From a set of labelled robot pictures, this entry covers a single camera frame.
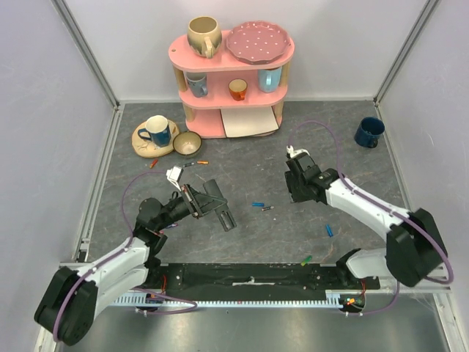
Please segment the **black remote control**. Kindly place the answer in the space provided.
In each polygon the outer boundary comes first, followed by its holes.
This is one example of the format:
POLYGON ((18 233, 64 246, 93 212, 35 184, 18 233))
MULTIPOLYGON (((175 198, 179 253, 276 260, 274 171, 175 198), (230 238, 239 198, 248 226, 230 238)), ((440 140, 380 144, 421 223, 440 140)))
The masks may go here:
POLYGON ((214 198, 215 207, 213 210, 218 217, 225 232, 233 230, 237 225, 232 212, 229 209, 228 202, 223 196, 217 182, 212 179, 203 185, 206 194, 214 198))

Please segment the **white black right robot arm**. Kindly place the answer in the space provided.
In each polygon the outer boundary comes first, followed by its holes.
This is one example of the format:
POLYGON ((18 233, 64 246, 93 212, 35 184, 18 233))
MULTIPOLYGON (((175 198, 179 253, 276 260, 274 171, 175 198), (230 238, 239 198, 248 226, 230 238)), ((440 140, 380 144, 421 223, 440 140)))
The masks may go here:
POLYGON ((321 171, 309 152, 287 147, 285 173, 293 202, 315 201, 344 211, 378 234, 381 249, 354 249, 336 269, 337 283, 353 288, 363 278, 392 276, 414 287, 448 258, 433 216, 386 203, 364 191, 335 169, 321 171))

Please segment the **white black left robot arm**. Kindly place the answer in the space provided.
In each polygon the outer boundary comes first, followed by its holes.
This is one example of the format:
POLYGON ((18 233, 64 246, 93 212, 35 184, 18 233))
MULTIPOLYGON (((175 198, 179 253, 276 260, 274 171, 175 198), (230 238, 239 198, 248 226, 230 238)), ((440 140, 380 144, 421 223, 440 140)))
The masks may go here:
POLYGON ((95 318, 117 298, 135 287, 160 282, 157 255, 167 237, 162 231, 187 216, 199 219, 215 212, 224 230, 236 224, 215 180, 199 192, 190 185, 175 191, 167 204, 148 198, 139 205, 128 239, 99 260, 77 270, 61 267, 52 277, 34 314, 34 321, 65 345, 79 342, 95 318))

